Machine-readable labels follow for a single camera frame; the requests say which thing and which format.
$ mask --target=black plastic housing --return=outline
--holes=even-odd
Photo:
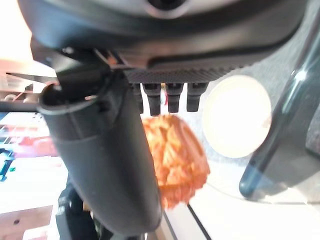
[[[125,236],[154,231],[162,218],[159,190],[127,81],[116,79],[96,98],[74,102],[65,101],[63,92],[49,85],[38,110],[76,191],[96,218]]]

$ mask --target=white wall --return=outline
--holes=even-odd
[[[55,71],[33,61],[31,32],[17,0],[0,0],[0,80],[5,72],[55,77]]]

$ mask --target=round white light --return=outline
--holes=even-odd
[[[272,121],[270,98],[254,78],[234,75],[219,83],[206,100],[203,131],[212,148],[229,158],[254,152]]]

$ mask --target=camera lens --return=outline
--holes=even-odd
[[[147,0],[156,9],[170,11],[180,7],[186,0]]]

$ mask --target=orange ball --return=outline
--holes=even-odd
[[[143,119],[155,175],[166,209],[188,203],[210,173],[203,147],[188,125],[175,115]]]

